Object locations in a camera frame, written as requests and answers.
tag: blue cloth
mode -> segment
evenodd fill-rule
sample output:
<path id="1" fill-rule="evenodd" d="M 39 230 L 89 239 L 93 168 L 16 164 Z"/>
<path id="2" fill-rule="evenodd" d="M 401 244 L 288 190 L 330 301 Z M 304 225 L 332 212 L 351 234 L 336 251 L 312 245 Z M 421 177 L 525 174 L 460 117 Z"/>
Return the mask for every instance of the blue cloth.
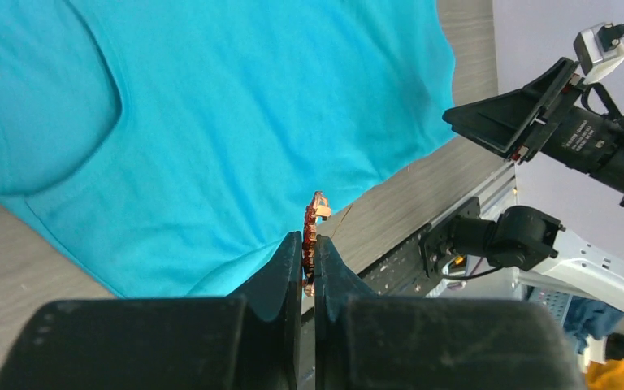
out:
<path id="1" fill-rule="evenodd" d="M 613 333 L 623 317 L 622 311 L 602 301 L 573 297 L 563 322 L 563 330 L 578 341 L 575 352 L 582 353 L 587 347 L 585 339 L 588 336 L 601 340 Z"/>
<path id="2" fill-rule="evenodd" d="M 121 297 L 223 295 L 453 134 L 434 0 L 0 0 L 0 202 Z"/>

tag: yellow object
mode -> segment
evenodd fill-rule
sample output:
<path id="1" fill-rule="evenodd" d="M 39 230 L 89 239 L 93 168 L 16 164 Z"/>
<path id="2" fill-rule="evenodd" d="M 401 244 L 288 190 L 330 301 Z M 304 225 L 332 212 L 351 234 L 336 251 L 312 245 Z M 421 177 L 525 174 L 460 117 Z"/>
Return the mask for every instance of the yellow object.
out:
<path id="1" fill-rule="evenodd" d="M 591 362 L 585 374 L 589 390 L 624 390 L 624 359 Z"/>

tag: white wall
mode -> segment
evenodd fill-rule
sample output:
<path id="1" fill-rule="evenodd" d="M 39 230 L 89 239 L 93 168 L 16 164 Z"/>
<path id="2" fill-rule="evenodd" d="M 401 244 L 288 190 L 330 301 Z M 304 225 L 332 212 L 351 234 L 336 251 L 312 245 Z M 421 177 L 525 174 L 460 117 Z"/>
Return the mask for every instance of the white wall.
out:
<path id="1" fill-rule="evenodd" d="M 493 3 L 500 93 L 532 81 L 561 56 L 576 59 L 573 40 L 581 30 L 605 21 L 624 23 L 624 0 Z M 601 82 L 624 114 L 624 63 Z M 620 193 L 541 154 L 519 166 L 518 190 L 522 204 L 559 218 L 583 238 L 624 260 Z"/>

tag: metal frame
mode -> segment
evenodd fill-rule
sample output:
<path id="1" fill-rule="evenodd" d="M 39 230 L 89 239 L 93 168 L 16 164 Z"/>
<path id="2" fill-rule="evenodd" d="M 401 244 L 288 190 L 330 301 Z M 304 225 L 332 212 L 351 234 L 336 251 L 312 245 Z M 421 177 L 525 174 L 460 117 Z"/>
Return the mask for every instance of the metal frame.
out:
<path id="1" fill-rule="evenodd" d="M 510 203 L 515 203 L 514 189 L 514 165 L 505 165 L 456 204 L 406 237 L 405 240 L 371 263 L 365 270 L 360 271 L 361 279 L 375 288 L 379 294 L 409 295 L 412 297 L 440 295 L 446 289 L 448 282 L 445 280 L 434 282 L 425 277 L 423 258 L 419 253 L 419 243 L 424 234 L 463 209 L 473 197 L 479 199 L 477 208 L 483 212 L 483 218 L 491 214 L 496 216 L 502 210 L 512 206 Z M 502 272 L 510 273 L 513 277 L 517 273 L 515 270 L 503 270 Z"/>
<path id="2" fill-rule="evenodd" d="M 428 296 L 440 282 L 431 245 L 444 236 L 458 215 L 479 216 L 479 199 L 472 197 L 436 225 L 427 223 L 379 260 L 360 272 L 360 278 L 379 295 Z"/>
<path id="3" fill-rule="evenodd" d="M 595 247 L 566 230 L 559 232 L 554 249 L 557 258 L 548 258 L 536 266 L 533 271 L 560 280 L 556 282 L 559 291 L 573 295 L 589 295 L 624 311 L 624 261 L 612 254 Z M 537 283 L 540 278 L 534 274 L 521 273 L 518 280 L 526 284 Z"/>

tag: camera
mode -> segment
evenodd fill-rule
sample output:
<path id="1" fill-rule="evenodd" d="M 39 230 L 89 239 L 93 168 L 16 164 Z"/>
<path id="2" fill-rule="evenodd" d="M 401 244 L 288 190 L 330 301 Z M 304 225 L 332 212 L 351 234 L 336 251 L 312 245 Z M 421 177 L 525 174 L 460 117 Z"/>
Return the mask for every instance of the camera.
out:
<path id="1" fill-rule="evenodd" d="M 524 163 L 547 154 L 622 193 L 624 207 L 624 115 L 602 84 L 583 83 L 578 65 L 561 58 L 524 87 L 447 110 L 444 120 L 508 160 Z M 589 106 L 591 93 L 606 112 Z"/>

